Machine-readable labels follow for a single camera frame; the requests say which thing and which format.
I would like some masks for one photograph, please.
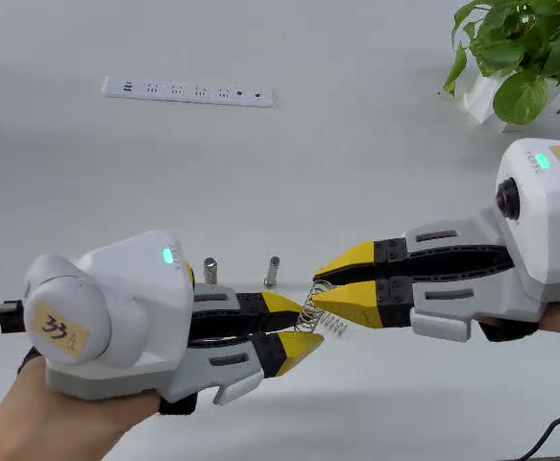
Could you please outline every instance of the circular camera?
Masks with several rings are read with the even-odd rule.
[[[514,178],[509,178],[502,182],[498,187],[496,195],[499,211],[504,218],[517,220],[521,214],[521,198],[519,197],[519,187]]]

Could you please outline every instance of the metal screw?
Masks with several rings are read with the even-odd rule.
[[[267,277],[264,279],[264,286],[271,288],[278,284],[278,269],[280,267],[280,258],[273,256],[269,260],[269,269],[267,270]]]
[[[203,275],[207,285],[216,285],[218,282],[218,263],[212,257],[206,257],[203,262]]]

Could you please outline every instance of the electrical socket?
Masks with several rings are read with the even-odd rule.
[[[273,106],[271,91],[250,90],[234,85],[164,84],[154,79],[106,77],[102,92],[110,98],[224,104],[259,108]]]

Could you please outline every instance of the green led indicator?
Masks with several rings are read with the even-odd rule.
[[[165,248],[162,251],[162,254],[164,255],[164,262],[167,264],[173,264],[173,252],[171,252],[170,248]]]
[[[550,162],[544,154],[536,154],[536,161],[540,165],[540,168],[544,168],[545,170],[550,168]]]

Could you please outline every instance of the white table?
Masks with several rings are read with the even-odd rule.
[[[199,277],[304,298],[361,241],[492,201],[517,134],[438,96],[460,2],[0,0],[0,301],[41,253],[153,228]],[[106,75],[272,88],[272,109],[110,100]],[[560,138],[560,120],[523,135]],[[224,408],[154,418],[111,460],[491,460],[560,414],[560,336],[467,345],[350,327]],[[0,400],[28,343],[0,337]],[[560,454],[560,430],[543,449]]]

